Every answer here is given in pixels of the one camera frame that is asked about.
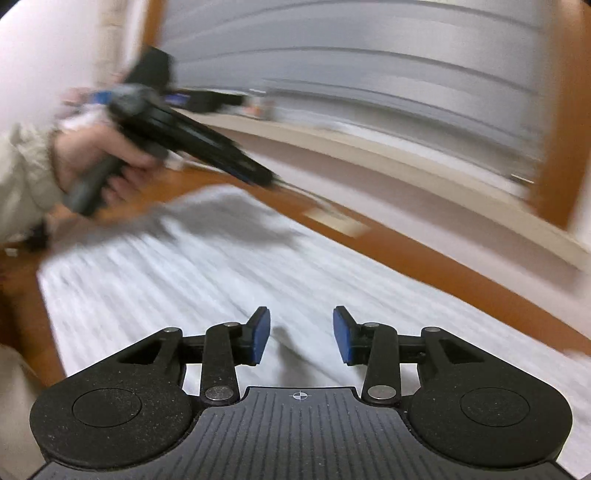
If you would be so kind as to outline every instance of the person's hand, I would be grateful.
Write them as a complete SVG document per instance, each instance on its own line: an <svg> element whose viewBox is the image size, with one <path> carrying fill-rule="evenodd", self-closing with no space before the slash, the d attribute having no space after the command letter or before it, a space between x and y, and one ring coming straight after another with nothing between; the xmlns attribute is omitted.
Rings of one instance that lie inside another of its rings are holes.
<svg viewBox="0 0 591 480"><path fill-rule="evenodd" d="M110 177L103 187L101 194L107 205L129 200L146 184L159 165L156 158L140 150L114 128L94 125L56 135L53 168L57 184L67 192L79 175L100 162L106 154L128 163L122 170L122 176Z"/></svg>

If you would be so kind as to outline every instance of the wooden trim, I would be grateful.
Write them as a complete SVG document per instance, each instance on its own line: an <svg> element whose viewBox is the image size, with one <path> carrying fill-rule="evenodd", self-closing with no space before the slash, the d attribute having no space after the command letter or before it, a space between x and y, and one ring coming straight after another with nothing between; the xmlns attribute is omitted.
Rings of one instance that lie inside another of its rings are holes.
<svg viewBox="0 0 591 480"><path fill-rule="evenodd" d="M553 23L554 125L531 203L540 218L566 230L591 152L591 8L581 0L556 0Z"/></svg>
<svg viewBox="0 0 591 480"><path fill-rule="evenodd" d="M157 47L160 42L160 27L164 21L166 0L148 0L148 10L144 21L142 45Z"/></svg>
<svg viewBox="0 0 591 480"><path fill-rule="evenodd" d="M568 232L541 220L525 202L428 158L342 132L261 122L237 115L181 112L214 129L222 129L226 135L256 135L401 180L502 225L580 270L591 268L589 250Z"/></svg>

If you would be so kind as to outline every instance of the black gripper base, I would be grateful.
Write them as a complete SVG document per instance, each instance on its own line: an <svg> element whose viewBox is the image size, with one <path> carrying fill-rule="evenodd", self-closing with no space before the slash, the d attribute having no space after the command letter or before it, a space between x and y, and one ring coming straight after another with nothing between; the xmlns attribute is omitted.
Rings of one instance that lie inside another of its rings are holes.
<svg viewBox="0 0 591 480"><path fill-rule="evenodd" d="M567 480L547 462L487 471L423 446L396 410L360 402L349 388L253 387L211 407L169 452L143 465L90 472L49 463L36 480Z"/></svg>

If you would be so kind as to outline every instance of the black handheld device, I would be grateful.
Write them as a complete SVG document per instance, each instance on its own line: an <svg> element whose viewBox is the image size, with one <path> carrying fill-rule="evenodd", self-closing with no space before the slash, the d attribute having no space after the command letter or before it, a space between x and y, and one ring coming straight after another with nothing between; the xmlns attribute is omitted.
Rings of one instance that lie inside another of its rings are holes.
<svg viewBox="0 0 591 480"><path fill-rule="evenodd" d="M111 91L107 109L119 130L139 148L163 161L168 151L185 152L249 183L270 187L271 170L248 157L228 137L170 108L161 98L169 80L170 56L149 50L125 83ZM71 211L92 216L103 205L101 189L125 163L107 155L85 172L64 198Z"/></svg>
<svg viewBox="0 0 591 480"><path fill-rule="evenodd" d="M165 328L45 390L31 429L47 459L35 480L567 480L556 464L572 425L553 387L437 327L399 335L333 312L341 357L367 365L353 387L248 387L269 310L183 337ZM202 364L200 394L182 389ZM421 387L401 395L400 363Z"/></svg>

